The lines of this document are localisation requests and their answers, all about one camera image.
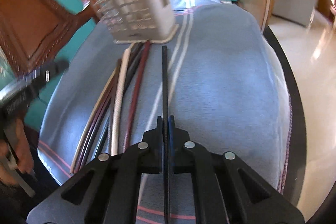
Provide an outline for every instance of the hand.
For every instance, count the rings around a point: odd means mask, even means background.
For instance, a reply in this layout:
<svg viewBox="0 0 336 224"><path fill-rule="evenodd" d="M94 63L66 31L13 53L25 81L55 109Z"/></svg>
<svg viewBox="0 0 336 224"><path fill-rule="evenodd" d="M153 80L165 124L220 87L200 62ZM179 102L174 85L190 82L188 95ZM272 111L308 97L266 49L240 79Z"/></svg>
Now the hand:
<svg viewBox="0 0 336 224"><path fill-rule="evenodd" d="M34 167L33 157L30 153L29 143L27 141L24 126L20 119L16 119L16 136L18 139L17 145L14 148L17 158L19 159L17 163L17 168L21 173L30 173ZM8 148L4 141L0 142L0 157L7 154ZM6 185L16 185L17 182L6 172L4 167L0 165L0 179Z"/></svg>

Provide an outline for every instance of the beige floor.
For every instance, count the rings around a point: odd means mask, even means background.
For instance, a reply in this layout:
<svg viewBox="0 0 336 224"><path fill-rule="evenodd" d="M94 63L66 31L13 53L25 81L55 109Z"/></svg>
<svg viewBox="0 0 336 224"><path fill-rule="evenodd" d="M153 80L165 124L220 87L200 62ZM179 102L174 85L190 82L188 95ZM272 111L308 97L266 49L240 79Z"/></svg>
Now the beige floor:
<svg viewBox="0 0 336 224"><path fill-rule="evenodd" d="M272 17L299 87L307 128L307 165L298 208L307 221L336 180L336 31L319 13L310 28Z"/></svg>

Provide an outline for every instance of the chair backrest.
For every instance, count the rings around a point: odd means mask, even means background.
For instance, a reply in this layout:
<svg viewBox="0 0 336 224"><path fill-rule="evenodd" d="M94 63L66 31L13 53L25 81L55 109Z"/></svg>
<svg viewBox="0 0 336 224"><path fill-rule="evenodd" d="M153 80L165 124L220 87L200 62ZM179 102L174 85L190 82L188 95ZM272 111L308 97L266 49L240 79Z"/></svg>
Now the chair backrest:
<svg viewBox="0 0 336 224"><path fill-rule="evenodd" d="M0 46L17 75L53 59L92 16L73 15L55 0L0 0Z"/></svg>

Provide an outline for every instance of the silver rivet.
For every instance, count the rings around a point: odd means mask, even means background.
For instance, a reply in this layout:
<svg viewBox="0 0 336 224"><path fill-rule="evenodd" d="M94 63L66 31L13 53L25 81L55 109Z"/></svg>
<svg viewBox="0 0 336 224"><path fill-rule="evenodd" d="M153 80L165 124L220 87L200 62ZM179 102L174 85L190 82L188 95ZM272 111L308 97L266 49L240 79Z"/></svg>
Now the silver rivet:
<svg viewBox="0 0 336 224"><path fill-rule="evenodd" d="M235 153L233 153L233 152L226 152L226 153L224 154L224 157L225 157L227 160L234 160L235 157L236 157L236 155L235 155Z"/></svg>
<svg viewBox="0 0 336 224"><path fill-rule="evenodd" d="M148 143L146 143L146 142L138 143L138 147L139 147L139 149L146 149L146 148L148 148Z"/></svg>
<svg viewBox="0 0 336 224"><path fill-rule="evenodd" d="M192 142L192 141L187 141L187 142L185 142L184 143L184 146L186 147L186 148L194 148L195 147L195 143L194 142Z"/></svg>
<svg viewBox="0 0 336 224"><path fill-rule="evenodd" d="M107 161L109 159L110 155L107 154L107 153L101 153L99 156L98 156L98 160L100 161Z"/></svg>
<svg viewBox="0 0 336 224"><path fill-rule="evenodd" d="M47 70L47 71L45 72L45 80L46 80L46 82L49 82L49 80L50 80L50 78L49 78L49 74L50 74L50 72L49 72L49 70Z"/></svg>

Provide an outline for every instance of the pile of chopsticks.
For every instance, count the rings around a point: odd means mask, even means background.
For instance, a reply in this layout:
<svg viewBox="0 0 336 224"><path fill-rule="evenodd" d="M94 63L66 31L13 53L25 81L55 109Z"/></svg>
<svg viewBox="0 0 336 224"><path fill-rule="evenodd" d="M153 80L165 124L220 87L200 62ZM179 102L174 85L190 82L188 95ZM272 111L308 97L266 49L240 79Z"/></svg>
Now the pile of chopsticks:
<svg viewBox="0 0 336 224"><path fill-rule="evenodd" d="M106 139L108 141L109 154L112 156L118 154L119 122L122 99L139 67L129 110L123 152L128 148L135 110L137 108L137 99L150 45L150 41L147 41L146 43L133 43L124 51L122 59L117 60L115 69L104 86L78 142L70 166L70 173L77 173L80 168L86 164L102 120L109 107L110 118L108 129L103 129L102 136L98 140L93 155L94 157L97 157L101 153Z"/></svg>

